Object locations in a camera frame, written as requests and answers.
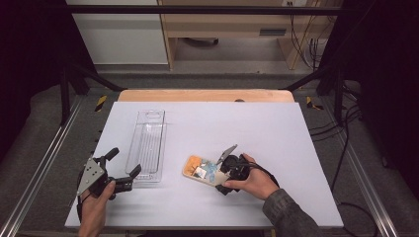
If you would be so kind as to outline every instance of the white tabletop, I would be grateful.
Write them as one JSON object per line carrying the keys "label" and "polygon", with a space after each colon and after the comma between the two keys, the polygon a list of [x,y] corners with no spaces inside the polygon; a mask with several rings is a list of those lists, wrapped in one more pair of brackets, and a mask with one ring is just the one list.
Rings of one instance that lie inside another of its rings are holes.
{"label": "white tabletop", "polygon": [[[155,187],[117,194],[108,201],[106,226],[135,229],[271,228],[263,202],[247,193],[227,196],[188,179],[182,169],[191,155],[216,161],[233,144],[269,170],[320,227],[342,227],[299,104],[230,102],[115,102],[94,157],[114,147],[120,153],[107,163],[114,178],[126,177],[126,158],[136,115],[166,112],[163,176]],[[76,202],[65,226],[78,227]]]}

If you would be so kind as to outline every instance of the person's left hand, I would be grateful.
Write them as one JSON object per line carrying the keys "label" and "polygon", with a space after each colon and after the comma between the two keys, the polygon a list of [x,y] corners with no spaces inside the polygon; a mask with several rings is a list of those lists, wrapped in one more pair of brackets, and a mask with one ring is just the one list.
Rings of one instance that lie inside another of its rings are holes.
{"label": "person's left hand", "polygon": [[105,187],[98,198],[89,196],[89,190],[82,194],[83,208],[79,237],[99,236],[106,220],[106,203],[114,193],[115,181]]}

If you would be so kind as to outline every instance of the aluminum rail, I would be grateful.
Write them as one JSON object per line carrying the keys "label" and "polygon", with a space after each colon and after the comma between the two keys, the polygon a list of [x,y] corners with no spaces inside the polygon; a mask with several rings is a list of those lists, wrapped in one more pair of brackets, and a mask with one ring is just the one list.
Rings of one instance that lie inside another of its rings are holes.
{"label": "aluminum rail", "polygon": [[49,148],[45,152],[40,165],[32,176],[32,179],[27,185],[27,188],[22,194],[19,202],[16,204],[14,210],[0,229],[1,237],[14,237],[18,233],[19,227],[21,226],[26,214],[34,202],[50,166],[55,160],[55,157],[65,137],[67,136],[70,127],[73,125],[73,122],[77,117],[78,112],[80,111],[80,107],[83,101],[83,96],[76,96],[71,108],[70,118],[67,120],[66,124],[59,127],[55,138],[52,140]]}
{"label": "aluminum rail", "polygon": [[[332,110],[333,106],[329,99],[321,97],[323,105],[332,120],[335,121]],[[341,142],[342,147],[346,141],[346,132],[343,130],[339,133],[339,141]],[[354,147],[348,141],[348,146],[346,150],[347,159],[351,167],[352,172],[354,173],[355,179],[357,180],[358,186],[360,187],[361,192],[364,195],[367,205],[370,208],[370,211],[376,221],[377,227],[383,237],[397,237],[397,231],[394,228],[394,225],[388,216],[387,211],[385,210],[384,205],[379,198],[379,195],[374,188],[373,182],[367,175],[363,165],[360,162],[360,159],[355,152]]]}

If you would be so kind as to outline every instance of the black wire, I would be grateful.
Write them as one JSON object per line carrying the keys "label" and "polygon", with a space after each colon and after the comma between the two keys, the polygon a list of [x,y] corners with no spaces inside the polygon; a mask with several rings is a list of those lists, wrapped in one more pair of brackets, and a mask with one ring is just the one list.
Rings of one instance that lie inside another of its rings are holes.
{"label": "black wire", "polygon": [[334,136],[336,134],[341,133],[343,131],[343,129],[344,128],[341,128],[339,131],[336,131],[335,133],[332,133],[332,134],[330,134],[330,135],[328,135],[326,137],[323,137],[323,138],[320,138],[320,139],[317,139],[317,140],[313,140],[313,142],[317,142],[317,141],[322,141],[322,140],[328,139],[328,138],[330,138],[330,137],[332,137],[332,136]]}
{"label": "black wire", "polygon": [[296,33],[295,33],[294,28],[293,28],[293,15],[290,15],[290,18],[291,18],[291,42],[293,43],[293,47],[295,48],[295,50],[297,51],[299,56],[303,59],[301,45],[298,42],[298,38],[296,37]]}
{"label": "black wire", "polygon": [[317,130],[317,129],[321,129],[321,128],[324,128],[324,127],[326,127],[326,126],[328,126],[328,125],[330,125],[330,124],[333,124],[333,123],[334,123],[334,121],[331,121],[331,122],[329,122],[329,123],[327,123],[327,124],[325,124],[325,125],[323,125],[323,126],[318,126],[318,127],[310,128],[309,130]]}
{"label": "black wire", "polygon": [[[84,169],[83,170],[81,170],[80,172],[79,172],[79,175],[78,175],[78,177],[77,177],[77,187],[76,187],[76,189],[78,189],[79,188],[79,186],[80,186],[80,182],[81,182],[81,178],[82,178],[82,176],[83,176],[83,173],[84,173]],[[81,197],[80,196],[77,196],[77,203],[78,204],[81,204],[82,203],[82,201],[81,201]]]}
{"label": "black wire", "polygon": [[[356,209],[358,209],[358,210],[360,210],[360,211],[362,211],[363,213],[365,213],[366,215],[367,215],[367,217],[369,217],[370,218],[370,220],[373,222],[373,224],[374,224],[374,227],[375,227],[375,230],[374,230],[374,237],[376,237],[376,236],[378,236],[378,227],[377,227],[377,225],[376,225],[376,221],[374,220],[374,218],[373,218],[373,216],[369,213],[369,212],[367,212],[365,209],[363,209],[362,207],[360,207],[360,206],[358,206],[358,205],[355,205],[355,204],[352,204],[352,203],[349,203],[349,202],[340,202],[340,204],[338,204],[338,205],[348,205],[348,206],[350,206],[350,207],[354,207],[354,208],[356,208]],[[346,228],[346,227],[343,227],[343,230],[345,230],[348,234],[350,234],[350,235],[352,235],[352,236],[354,236],[354,237],[358,237],[357,235],[355,235],[352,231],[350,231],[348,228]]]}
{"label": "black wire", "polygon": [[345,131],[346,131],[346,139],[345,139],[345,144],[344,144],[344,146],[343,146],[343,150],[342,150],[341,156],[340,156],[340,158],[339,158],[338,167],[336,168],[336,173],[335,173],[335,176],[334,176],[334,178],[333,178],[332,185],[330,186],[330,190],[331,190],[331,192],[332,192],[332,193],[333,193],[333,190],[335,189],[336,180],[337,180],[337,178],[338,178],[339,171],[340,171],[340,169],[341,169],[341,167],[342,167],[342,162],[343,162],[343,158],[345,157],[346,148],[348,147],[348,141],[349,141],[348,114],[349,114],[349,111],[350,111],[351,109],[353,109],[353,108],[355,108],[355,107],[357,107],[357,106],[358,106],[358,105],[355,105],[355,106],[351,107],[351,108],[350,108],[350,109],[346,112],[346,115],[345,115]]}
{"label": "black wire", "polygon": [[82,203],[84,202],[85,199],[87,199],[92,193],[89,193],[89,195],[87,195],[86,197],[83,198],[83,200],[81,201]]}
{"label": "black wire", "polygon": [[[360,111],[360,110],[356,110],[356,111],[352,112],[351,114],[349,114],[349,115],[348,115],[348,120],[345,120],[345,122],[346,122],[346,123],[349,123],[349,122],[353,121],[354,119],[356,119],[358,116],[356,116],[356,117],[354,117],[354,118],[352,118],[352,116],[353,116],[354,114],[356,114],[357,112],[359,112],[359,111]],[[315,127],[315,128],[313,128],[313,129],[323,128],[323,127],[328,126],[328,125],[329,125],[329,124],[331,124],[331,123],[333,123],[333,121],[331,121],[331,122],[327,123],[326,125],[323,125],[322,127]],[[317,133],[313,133],[313,134],[311,134],[310,136],[316,136],[316,135],[321,135],[321,134],[327,133],[328,131],[330,131],[330,130],[332,130],[332,129],[336,128],[336,127],[339,127],[339,125],[338,125],[338,124],[336,124],[336,125],[334,125],[334,126],[332,126],[332,127],[327,128],[326,130],[323,130],[323,131],[320,131],[320,132],[317,132]]]}
{"label": "black wire", "polygon": [[[350,114],[349,114],[349,112],[350,112],[350,110],[352,110],[353,108],[355,108],[355,107],[357,107],[358,105],[355,105],[355,106],[353,106],[353,107],[351,107],[347,112],[346,112],[346,115],[345,115],[345,131],[346,131],[346,139],[345,139],[345,144],[344,144],[344,147],[343,147],[343,150],[342,150],[342,154],[341,154],[341,156],[340,156],[340,158],[339,158],[339,164],[338,164],[338,167],[337,167],[337,169],[336,169],[336,173],[335,173],[335,176],[334,176],[334,178],[333,178],[333,182],[332,182],[332,185],[331,185],[331,187],[330,187],[330,190],[331,190],[331,192],[333,193],[333,191],[334,191],[334,188],[335,188],[335,184],[336,184],[336,180],[337,180],[337,177],[338,177],[338,174],[339,174],[339,172],[340,172],[340,169],[341,169],[341,167],[342,167],[342,162],[343,162],[343,158],[345,157],[345,152],[346,152],[346,149],[347,149],[347,146],[348,146],[348,141],[349,141],[349,122],[348,122],[348,119],[349,119],[349,117],[350,117]],[[356,111],[354,111],[353,113],[351,113],[351,115],[353,115],[354,113],[357,113],[359,111],[359,109],[357,109]],[[375,233],[374,233],[374,237],[376,237],[377,235],[378,235],[378,228],[377,228],[377,224],[376,224],[376,222],[375,222],[375,220],[374,220],[374,218],[373,218],[373,216],[370,214],[370,213],[368,213],[365,209],[363,209],[362,207],[360,207],[360,206],[358,206],[358,205],[355,205],[355,204],[352,204],[352,203],[348,203],[348,202],[340,202],[340,204],[343,204],[343,205],[349,205],[349,206],[351,206],[351,207],[354,207],[354,208],[357,208],[357,209],[359,209],[359,210],[361,210],[362,212],[364,212],[372,221],[373,221],[373,224],[374,224],[374,226],[375,226]],[[356,234],[354,234],[353,232],[351,232],[348,228],[346,228],[346,227],[343,227],[343,230],[345,230],[349,235],[351,235],[351,236],[354,236],[354,237],[358,237]]]}
{"label": "black wire", "polygon": [[265,174],[267,174],[271,180],[279,187],[280,184],[278,183],[277,179],[275,178],[274,175],[272,175],[269,171],[267,171],[265,168],[263,168],[262,166],[256,164],[255,162],[249,162],[248,164],[238,164],[238,165],[233,165],[233,166],[228,166],[228,168],[238,168],[238,167],[251,167],[251,168],[255,168],[255,169],[259,169],[263,172],[265,172]]}
{"label": "black wire", "polygon": [[314,54],[313,54],[313,57],[312,57],[312,59],[313,59],[313,69],[316,68],[316,65],[315,65],[315,63],[316,63],[316,55],[317,55],[317,41],[315,40],[314,41]]}
{"label": "black wire", "polygon": [[310,51],[309,52],[310,52],[311,59],[317,60],[316,57],[320,58],[321,55],[317,54],[318,40],[317,39],[311,39],[309,46],[310,46],[310,48],[309,48]]}

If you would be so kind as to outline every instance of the clear plastic container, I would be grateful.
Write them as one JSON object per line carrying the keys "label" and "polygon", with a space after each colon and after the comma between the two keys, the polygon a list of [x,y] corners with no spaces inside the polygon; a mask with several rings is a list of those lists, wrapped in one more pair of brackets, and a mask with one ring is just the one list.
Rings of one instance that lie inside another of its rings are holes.
{"label": "clear plastic container", "polygon": [[164,116],[164,111],[151,110],[138,113],[126,161],[127,174],[136,165],[141,165],[141,172],[134,179],[135,188],[139,184],[155,184],[161,181],[166,140]]}

